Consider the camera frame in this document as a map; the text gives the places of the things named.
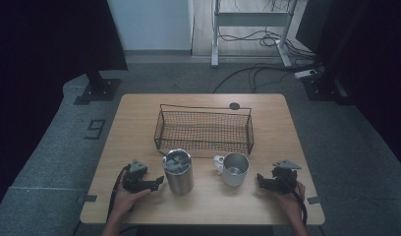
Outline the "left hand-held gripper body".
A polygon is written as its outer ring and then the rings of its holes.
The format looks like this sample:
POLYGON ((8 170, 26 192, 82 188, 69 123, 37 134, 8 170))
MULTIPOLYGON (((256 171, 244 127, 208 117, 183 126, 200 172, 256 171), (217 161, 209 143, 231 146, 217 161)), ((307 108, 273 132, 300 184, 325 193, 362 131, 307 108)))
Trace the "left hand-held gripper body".
POLYGON ((128 165, 126 175, 123 180, 123 188, 130 193, 138 193, 149 189, 149 183, 143 180, 147 173, 147 166, 138 160, 134 160, 128 165))

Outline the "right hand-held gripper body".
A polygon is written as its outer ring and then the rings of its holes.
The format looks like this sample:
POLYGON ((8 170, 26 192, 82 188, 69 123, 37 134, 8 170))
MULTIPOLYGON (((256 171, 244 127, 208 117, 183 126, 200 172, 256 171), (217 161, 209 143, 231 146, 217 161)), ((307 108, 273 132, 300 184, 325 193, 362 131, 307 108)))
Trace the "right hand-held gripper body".
POLYGON ((271 171, 273 177, 273 190, 282 194, 290 193, 297 186, 297 171, 302 167, 290 160, 281 160, 273 163, 271 171))

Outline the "steel tumbler with lid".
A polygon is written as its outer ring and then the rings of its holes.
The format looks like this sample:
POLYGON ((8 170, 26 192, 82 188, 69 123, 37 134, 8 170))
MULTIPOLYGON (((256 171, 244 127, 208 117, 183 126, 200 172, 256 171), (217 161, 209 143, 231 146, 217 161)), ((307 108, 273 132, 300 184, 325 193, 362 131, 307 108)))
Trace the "steel tumbler with lid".
POLYGON ((192 157, 181 148, 170 150, 163 157, 163 169, 171 191, 179 196, 190 193, 194 187, 192 157))

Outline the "steel mug with white handle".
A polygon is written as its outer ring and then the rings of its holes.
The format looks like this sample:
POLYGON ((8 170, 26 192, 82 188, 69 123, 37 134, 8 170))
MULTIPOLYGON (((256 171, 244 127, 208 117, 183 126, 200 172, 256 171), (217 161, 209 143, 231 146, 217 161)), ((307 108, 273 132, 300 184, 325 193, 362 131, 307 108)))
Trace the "steel mug with white handle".
POLYGON ((241 153, 216 155, 213 164, 221 173, 224 183, 231 187, 241 186, 250 169, 249 160, 241 153))

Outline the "black wire mesh basket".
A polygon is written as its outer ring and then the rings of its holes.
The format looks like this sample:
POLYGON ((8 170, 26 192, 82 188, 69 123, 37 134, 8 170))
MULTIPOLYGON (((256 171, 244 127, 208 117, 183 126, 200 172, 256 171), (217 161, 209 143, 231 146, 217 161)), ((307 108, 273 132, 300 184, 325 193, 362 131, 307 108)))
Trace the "black wire mesh basket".
POLYGON ((158 150, 214 150, 250 154, 254 129, 252 109, 161 104, 154 143, 158 150))

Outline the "person's left hand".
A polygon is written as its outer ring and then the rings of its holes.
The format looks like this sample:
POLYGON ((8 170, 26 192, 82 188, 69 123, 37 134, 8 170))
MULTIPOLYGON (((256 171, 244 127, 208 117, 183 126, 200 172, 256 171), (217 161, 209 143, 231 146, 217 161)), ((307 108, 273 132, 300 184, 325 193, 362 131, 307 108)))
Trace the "person's left hand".
POLYGON ((150 189, 142 190, 138 193, 129 193, 127 190, 120 189, 116 193, 114 206, 111 214, 116 216, 124 216, 133 207, 139 199, 148 196, 150 189))

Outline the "person's right hand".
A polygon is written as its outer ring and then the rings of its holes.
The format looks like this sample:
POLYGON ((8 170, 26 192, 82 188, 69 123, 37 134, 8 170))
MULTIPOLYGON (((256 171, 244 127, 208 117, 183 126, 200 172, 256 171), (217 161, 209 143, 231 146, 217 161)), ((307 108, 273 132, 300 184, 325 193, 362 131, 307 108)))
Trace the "person's right hand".
MULTIPOLYGON (((304 200, 305 190, 306 187, 301 182, 298 182, 295 193, 301 198, 301 201, 304 200)), ((273 193, 272 196, 277 200, 283 212, 290 220, 302 220, 302 208, 294 194, 289 193, 282 195, 279 193, 273 193)))

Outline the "black stand base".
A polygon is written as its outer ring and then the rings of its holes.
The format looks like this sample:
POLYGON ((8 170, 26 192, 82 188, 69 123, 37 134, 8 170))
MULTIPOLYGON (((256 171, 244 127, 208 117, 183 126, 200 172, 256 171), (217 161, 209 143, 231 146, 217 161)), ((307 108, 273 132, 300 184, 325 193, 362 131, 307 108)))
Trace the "black stand base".
POLYGON ((353 105, 351 94, 339 79, 308 76, 301 79, 309 100, 335 101, 339 105, 353 105))
POLYGON ((88 105, 92 101, 112 101, 121 84, 120 79, 103 79, 98 71, 86 73, 88 84, 84 92, 78 96, 75 105, 88 105))

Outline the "white power strip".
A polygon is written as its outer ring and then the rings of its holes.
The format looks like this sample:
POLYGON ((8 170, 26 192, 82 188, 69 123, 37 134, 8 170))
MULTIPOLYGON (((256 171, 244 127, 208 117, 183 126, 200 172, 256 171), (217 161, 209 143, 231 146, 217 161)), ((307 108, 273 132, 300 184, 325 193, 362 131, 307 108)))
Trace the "white power strip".
POLYGON ((315 69, 310 69, 310 70, 306 70, 306 71, 297 72, 297 73, 295 73, 294 76, 296 79, 301 79, 301 78, 305 78, 305 77, 314 76, 316 74, 317 74, 317 71, 315 69))

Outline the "dark curtain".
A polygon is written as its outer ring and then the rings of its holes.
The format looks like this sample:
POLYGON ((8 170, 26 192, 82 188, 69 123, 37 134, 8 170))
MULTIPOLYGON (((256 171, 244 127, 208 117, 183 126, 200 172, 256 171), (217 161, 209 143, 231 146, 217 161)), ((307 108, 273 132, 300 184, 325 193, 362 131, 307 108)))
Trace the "dark curtain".
POLYGON ((108 0, 0 0, 0 204, 63 99, 85 75, 127 67, 108 0))
POLYGON ((307 0, 296 38, 401 163, 401 0, 307 0))

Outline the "white desk frame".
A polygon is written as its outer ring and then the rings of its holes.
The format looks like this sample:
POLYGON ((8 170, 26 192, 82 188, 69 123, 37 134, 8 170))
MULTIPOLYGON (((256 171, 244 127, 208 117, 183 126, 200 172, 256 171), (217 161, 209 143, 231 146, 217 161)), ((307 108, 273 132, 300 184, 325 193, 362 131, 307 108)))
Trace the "white desk frame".
POLYGON ((211 45, 211 67, 219 65, 218 31, 221 27, 283 27, 284 30, 279 38, 275 40, 275 44, 284 67, 290 68, 292 63, 288 56, 286 41, 297 2, 298 0, 291 0, 289 9, 286 12, 236 13, 221 12, 220 0, 212 0, 213 39, 211 45))

